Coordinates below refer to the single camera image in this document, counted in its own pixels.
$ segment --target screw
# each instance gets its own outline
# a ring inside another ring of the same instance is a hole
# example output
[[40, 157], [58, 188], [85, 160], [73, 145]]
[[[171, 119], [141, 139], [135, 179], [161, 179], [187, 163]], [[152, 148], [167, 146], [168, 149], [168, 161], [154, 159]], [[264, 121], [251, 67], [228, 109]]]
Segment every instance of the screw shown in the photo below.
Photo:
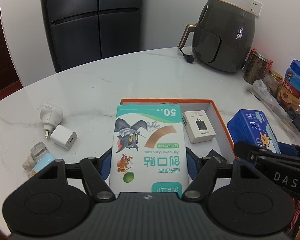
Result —
[[109, 192], [109, 191], [100, 191], [98, 194], [97, 194], [97, 198], [99, 199], [109, 199], [112, 197], [112, 193]]
[[197, 192], [196, 190], [189, 190], [185, 192], [184, 194], [187, 198], [195, 199], [199, 198], [201, 196], [200, 192]]

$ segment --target bottle cap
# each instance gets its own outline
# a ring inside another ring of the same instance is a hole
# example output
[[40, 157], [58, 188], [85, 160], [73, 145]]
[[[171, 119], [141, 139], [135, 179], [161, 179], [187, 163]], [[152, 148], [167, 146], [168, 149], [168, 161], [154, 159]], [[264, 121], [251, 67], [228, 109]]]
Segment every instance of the bottle cap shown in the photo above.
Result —
[[27, 159], [23, 162], [22, 167], [27, 170], [29, 168], [33, 168], [37, 163], [32, 158], [31, 154], [27, 156]]
[[269, 74], [272, 77], [275, 77], [277, 80], [283, 80], [283, 77], [278, 72], [276, 72], [274, 70], [269, 70]]
[[269, 62], [269, 61], [270, 61], [269, 57], [268, 57], [267, 55], [265, 55], [263, 52], [260, 52], [260, 51], [256, 50], [256, 51], [254, 52], [254, 54], [255, 54], [258, 58], [260, 58], [260, 59], [262, 59], [262, 60], [264, 60], [264, 61], [266, 61], [266, 62]]

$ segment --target plastic bag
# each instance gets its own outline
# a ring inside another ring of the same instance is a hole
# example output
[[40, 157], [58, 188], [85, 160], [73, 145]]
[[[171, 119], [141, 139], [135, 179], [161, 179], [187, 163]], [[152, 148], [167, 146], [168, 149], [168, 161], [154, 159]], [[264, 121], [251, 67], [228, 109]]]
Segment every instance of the plastic bag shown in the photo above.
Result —
[[288, 132], [291, 144], [300, 145], [300, 132], [292, 123], [292, 119], [288, 113], [284, 111], [282, 106], [280, 106], [277, 100], [270, 94], [263, 81], [256, 80], [252, 87], [259, 99], [277, 116], [278, 122]]

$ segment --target white marble table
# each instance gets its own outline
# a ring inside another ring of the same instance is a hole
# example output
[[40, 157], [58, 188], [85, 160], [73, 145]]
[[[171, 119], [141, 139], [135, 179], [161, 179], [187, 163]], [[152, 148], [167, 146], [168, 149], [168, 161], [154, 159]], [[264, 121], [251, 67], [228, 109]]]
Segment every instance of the white marble table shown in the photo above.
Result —
[[[29, 85], [0, 101], [0, 228], [5, 198], [27, 180], [21, 164], [43, 141], [56, 158], [75, 163], [99, 157], [112, 146], [117, 105], [122, 98], [212, 99], [225, 123], [240, 109], [264, 111], [277, 139], [290, 143], [269, 110], [248, 92], [242, 73], [225, 73], [195, 61], [186, 63], [177, 48], [157, 49], [99, 60]], [[45, 139], [40, 107], [63, 108], [62, 125], [77, 132], [67, 151]], [[81, 181], [71, 182], [79, 185]]]

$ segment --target black card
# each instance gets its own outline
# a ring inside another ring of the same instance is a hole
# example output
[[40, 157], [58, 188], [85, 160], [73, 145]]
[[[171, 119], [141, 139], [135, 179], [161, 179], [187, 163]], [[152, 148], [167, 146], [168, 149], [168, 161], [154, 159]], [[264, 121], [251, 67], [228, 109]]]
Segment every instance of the black card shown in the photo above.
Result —
[[226, 158], [218, 154], [215, 150], [211, 150], [207, 156], [216, 159], [218, 163], [227, 163], [228, 161]]

